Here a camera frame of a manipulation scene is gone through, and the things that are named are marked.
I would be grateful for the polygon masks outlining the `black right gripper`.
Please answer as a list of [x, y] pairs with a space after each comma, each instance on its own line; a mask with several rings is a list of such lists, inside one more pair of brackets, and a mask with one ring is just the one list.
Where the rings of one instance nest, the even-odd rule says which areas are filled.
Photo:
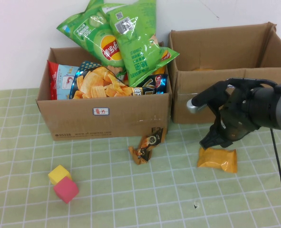
[[233, 142], [242, 139], [249, 133], [259, 129], [259, 125], [253, 123], [246, 111], [242, 108], [248, 103], [241, 89], [234, 89], [229, 99], [225, 102], [214, 121], [216, 130], [210, 130], [200, 141], [203, 148], [220, 145], [227, 148]]

